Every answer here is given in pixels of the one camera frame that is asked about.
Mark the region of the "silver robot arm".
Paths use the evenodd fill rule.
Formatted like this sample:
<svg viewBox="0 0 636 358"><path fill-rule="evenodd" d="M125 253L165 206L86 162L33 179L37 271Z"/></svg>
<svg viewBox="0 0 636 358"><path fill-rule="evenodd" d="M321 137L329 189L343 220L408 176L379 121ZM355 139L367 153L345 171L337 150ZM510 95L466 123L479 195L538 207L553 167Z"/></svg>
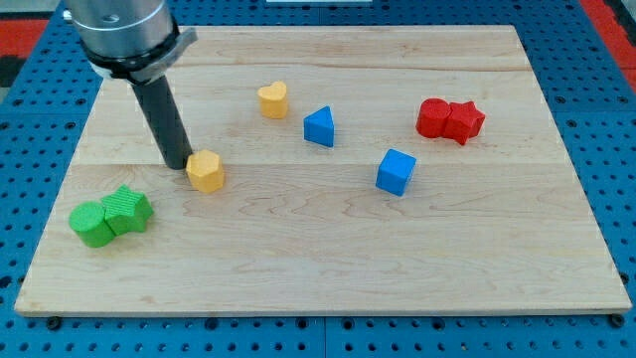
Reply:
<svg viewBox="0 0 636 358"><path fill-rule="evenodd" d="M198 40L181 30L166 0L67 0L93 70L109 80L147 85L163 77Z"/></svg>

